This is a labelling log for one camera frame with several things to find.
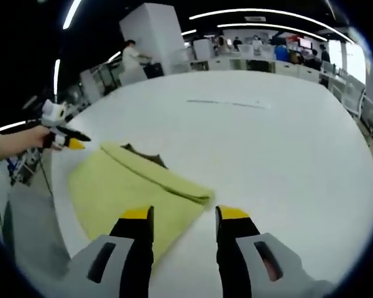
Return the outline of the person's left hand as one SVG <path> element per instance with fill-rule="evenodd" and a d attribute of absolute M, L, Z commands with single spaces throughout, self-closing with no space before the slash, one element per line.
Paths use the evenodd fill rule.
<path fill-rule="evenodd" d="M 35 126 L 31 129 L 24 131 L 24 146 L 26 149 L 37 147 L 50 148 L 56 151 L 62 151 L 63 147 L 61 145 L 56 145 L 53 142 L 50 146 L 48 146 L 47 144 L 44 145 L 45 141 L 47 141 L 48 138 L 51 136 L 52 132 L 48 128 L 42 125 Z"/>

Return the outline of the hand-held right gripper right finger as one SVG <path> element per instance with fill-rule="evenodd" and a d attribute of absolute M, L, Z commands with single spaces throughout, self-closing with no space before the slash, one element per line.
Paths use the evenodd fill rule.
<path fill-rule="evenodd" d="M 301 258 L 241 209 L 216 206 L 216 261 L 223 297 L 328 297 L 334 284 L 316 280 Z"/>

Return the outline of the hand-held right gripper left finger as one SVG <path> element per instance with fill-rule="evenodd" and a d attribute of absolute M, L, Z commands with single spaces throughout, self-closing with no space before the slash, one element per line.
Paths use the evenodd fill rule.
<path fill-rule="evenodd" d="M 129 209 L 110 234 L 101 235 L 71 261 L 67 297 L 148 297 L 154 262 L 154 208 Z"/>

